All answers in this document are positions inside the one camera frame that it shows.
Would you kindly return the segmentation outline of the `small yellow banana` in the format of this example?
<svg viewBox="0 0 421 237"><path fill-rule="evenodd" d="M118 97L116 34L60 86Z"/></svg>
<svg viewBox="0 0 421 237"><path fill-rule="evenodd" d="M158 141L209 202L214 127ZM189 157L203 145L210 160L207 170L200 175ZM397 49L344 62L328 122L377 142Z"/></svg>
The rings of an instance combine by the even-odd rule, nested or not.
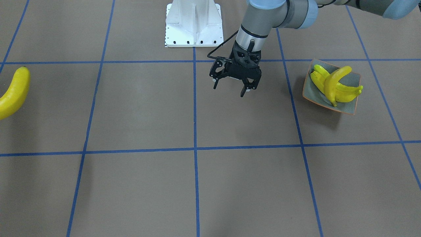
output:
<svg viewBox="0 0 421 237"><path fill-rule="evenodd" d="M337 89L337 92L336 92L336 100L337 100L337 102L342 102L342 103L351 102L353 99L355 99L361 93L362 93L362 90L359 91L359 92L342 92L342 91L340 91L340 90Z"/></svg>

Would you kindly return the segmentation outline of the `large curved yellow banana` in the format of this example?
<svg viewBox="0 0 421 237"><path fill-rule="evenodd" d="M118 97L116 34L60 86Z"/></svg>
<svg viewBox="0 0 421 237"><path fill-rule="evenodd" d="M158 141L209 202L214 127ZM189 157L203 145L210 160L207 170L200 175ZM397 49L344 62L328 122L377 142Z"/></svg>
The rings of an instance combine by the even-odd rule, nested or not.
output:
<svg viewBox="0 0 421 237"><path fill-rule="evenodd" d="M336 69L325 80L324 95L331 102L331 105L334 107L337 106L337 100L336 100L337 83L350 72L352 72L352 68L350 66L344 66L339 69Z"/></svg>

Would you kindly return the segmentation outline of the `grey square plate orange rim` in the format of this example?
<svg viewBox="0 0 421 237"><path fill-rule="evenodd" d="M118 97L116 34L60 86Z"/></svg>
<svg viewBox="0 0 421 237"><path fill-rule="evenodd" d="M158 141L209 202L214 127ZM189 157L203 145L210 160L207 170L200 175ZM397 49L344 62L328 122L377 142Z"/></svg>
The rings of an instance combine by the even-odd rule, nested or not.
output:
<svg viewBox="0 0 421 237"><path fill-rule="evenodd" d="M360 74L353 72L350 66L338 67L313 59L302 96L316 105L353 115L362 90Z"/></svg>

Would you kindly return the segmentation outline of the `yellow banana across basket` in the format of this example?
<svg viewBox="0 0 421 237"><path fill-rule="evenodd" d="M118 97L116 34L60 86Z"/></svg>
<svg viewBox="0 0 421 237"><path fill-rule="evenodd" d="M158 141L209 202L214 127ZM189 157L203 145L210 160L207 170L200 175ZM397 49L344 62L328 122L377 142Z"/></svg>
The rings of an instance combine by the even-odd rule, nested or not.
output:
<svg viewBox="0 0 421 237"><path fill-rule="evenodd" d="M314 65L314 70L310 73L312 81L321 92L324 92L325 80L329 75L330 73L320 65ZM349 87L341 84L340 82L337 83L336 88L342 92L359 92L363 90L362 85L358 87Z"/></svg>

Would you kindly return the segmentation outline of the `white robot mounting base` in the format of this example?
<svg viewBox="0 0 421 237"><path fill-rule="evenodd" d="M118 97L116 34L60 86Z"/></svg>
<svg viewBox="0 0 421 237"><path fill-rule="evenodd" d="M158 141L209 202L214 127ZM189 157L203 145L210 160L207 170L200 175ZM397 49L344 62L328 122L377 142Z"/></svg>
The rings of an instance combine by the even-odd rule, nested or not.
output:
<svg viewBox="0 0 421 237"><path fill-rule="evenodd" d="M165 23L166 47L216 47L224 40L221 6L213 0L174 0Z"/></svg>

